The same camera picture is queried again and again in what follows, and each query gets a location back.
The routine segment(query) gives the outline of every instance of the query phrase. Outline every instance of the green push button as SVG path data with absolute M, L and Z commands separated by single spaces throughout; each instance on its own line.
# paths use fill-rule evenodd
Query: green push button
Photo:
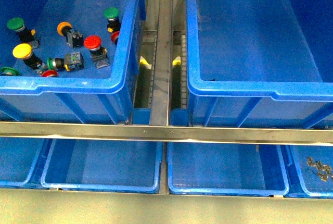
M 8 73 L 8 74 L 12 74 L 15 77 L 20 76 L 20 72 L 17 69 L 14 68 L 10 68 L 10 67 L 3 67 L 0 69 L 1 73 Z
M 107 19 L 113 19 L 119 16 L 119 10 L 117 8 L 114 7 L 110 7 L 107 8 L 106 10 L 104 10 L 104 16 Z
M 52 60 L 52 58 L 48 58 L 47 61 L 46 61 L 46 63 L 47 63 L 48 69 L 55 70 L 55 68 L 53 66 L 53 60 Z
M 19 30 L 24 26 L 24 20 L 20 17 L 15 17 L 7 22 L 7 28 L 10 30 Z

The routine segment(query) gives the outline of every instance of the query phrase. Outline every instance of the shelf rack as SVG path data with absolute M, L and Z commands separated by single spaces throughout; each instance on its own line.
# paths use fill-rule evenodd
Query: shelf rack
M 173 0 L 160 0 L 153 62 L 150 126 L 0 122 L 0 136 L 163 141 L 156 195 L 0 189 L 1 223 L 322 223 L 333 201 L 169 195 L 166 142 L 333 145 L 333 130 L 169 126 Z

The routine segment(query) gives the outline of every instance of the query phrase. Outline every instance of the small metal part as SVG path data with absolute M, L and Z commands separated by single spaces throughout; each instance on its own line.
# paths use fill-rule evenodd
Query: small metal part
M 318 161 L 316 162 L 316 165 L 317 165 L 317 169 L 318 169 L 319 171 L 325 171 L 324 165 L 322 164 L 322 162 L 321 162 L 320 160 L 318 160 Z
M 327 182 L 328 181 L 328 174 L 327 173 L 322 173 L 322 172 L 317 172 L 317 176 L 319 176 L 319 178 L 322 180 L 322 181 L 325 181 Z
M 323 165 L 323 169 L 328 175 L 332 174 L 332 168 L 330 165 Z
M 84 69 L 84 59 L 81 52 L 66 54 L 64 67 L 68 72 Z
M 308 165 L 310 167 L 317 167 L 316 163 L 314 162 L 314 160 L 311 156 L 308 157 Z

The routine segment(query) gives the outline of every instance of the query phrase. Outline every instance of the blue plastic bin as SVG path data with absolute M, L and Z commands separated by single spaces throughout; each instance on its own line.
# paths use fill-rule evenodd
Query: blue plastic bin
M 0 138 L 0 187 L 42 189 L 50 140 Z
M 171 113 L 183 125 L 186 111 Z M 288 179 L 280 146 L 168 143 L 168 184 L 173 194 L 285 195 Z
M 41 183 L 64 190 L 156 193 L 161 160 L 158 142 L 53 140 Z
M 322 181 L 317 169 L 308 165 L 308 157 L 333 167 L 333 147 L 325 146 L 282 146 L 290 191 L 288 197 L 332 198 L 333 179 Z
M 333 126 L 331 0 L 186 0 L 189 122 Z
M 120 10 L 122 22 L 118 46 L 110 40 L 103 11 Z M 138 74 L 142 20 L 146 18 L 145 0 L 0 0 L 0 67 L 17 68 L 22 76 L 0 77 L 0 120 L 114 123 L 128 120 Z M 44 62 L 80 51 L 85 69 L 61 71 L 59 78 L 42 78 L 12 55 L 19 44 L 17 35 L 6 28 L 12 17 L 21 17 L 41 38 L 34 50 Z M 99 35 L 108 51 L 110 66 L 96 69 L 89 51 L 73 49 L 57 33 L 57 25 L 70 22 L 87 37 Z

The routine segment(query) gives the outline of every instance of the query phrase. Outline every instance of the stainless steel rail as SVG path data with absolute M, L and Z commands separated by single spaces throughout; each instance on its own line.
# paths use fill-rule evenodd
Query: stainless steel rail
M 333 130 L 0 122 L 0 136 L 121 141 L 333 145 Z

